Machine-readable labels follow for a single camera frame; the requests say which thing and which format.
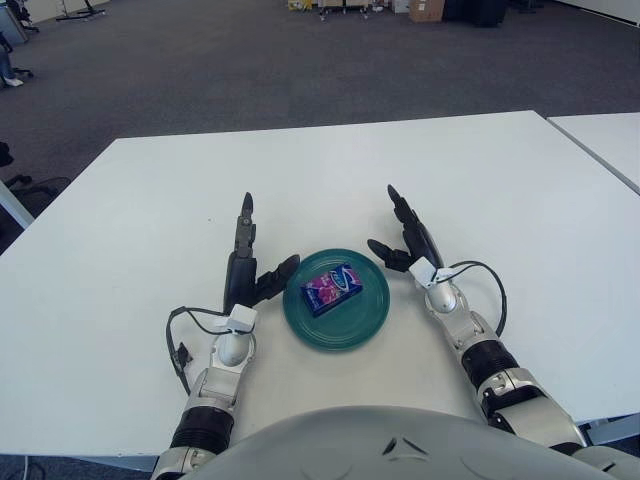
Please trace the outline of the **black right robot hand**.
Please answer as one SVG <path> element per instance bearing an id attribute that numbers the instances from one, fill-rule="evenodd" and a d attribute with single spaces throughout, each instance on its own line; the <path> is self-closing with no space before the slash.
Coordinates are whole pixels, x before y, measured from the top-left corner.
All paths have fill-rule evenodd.
<path id="1" fill-rule="evenodd" d="M 394 271 L 408 272 L 409 267 L 422 257 L 436 269 L 443 268 L 444 262 L 436 244 L 416 212 L 391 184 L 387 186 L 387 193 L 394 204 L 394 214 L 402 225 L 402 236 L 408 250 L 391 249 L 374 239 L 367 240 L 369 249 L 383 261 L 386 268 Z"/>

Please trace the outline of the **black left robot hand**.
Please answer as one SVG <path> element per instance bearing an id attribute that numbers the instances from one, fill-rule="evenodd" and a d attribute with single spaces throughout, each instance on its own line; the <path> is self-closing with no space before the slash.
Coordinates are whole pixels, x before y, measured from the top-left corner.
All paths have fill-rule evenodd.
<path id="1" fill-rule="evenodd" d="M 226 272 L 223 312 L 228 314 L 235 305 L 252 308 L 283 292 L 300 265 L 300 256 L 291 255 L 273 271 L 257 277 L 257 259 L 253 254 L 256 225 L 252 215 L 253 197 L 246 192 L 236 221 L 234 248 Z"/>

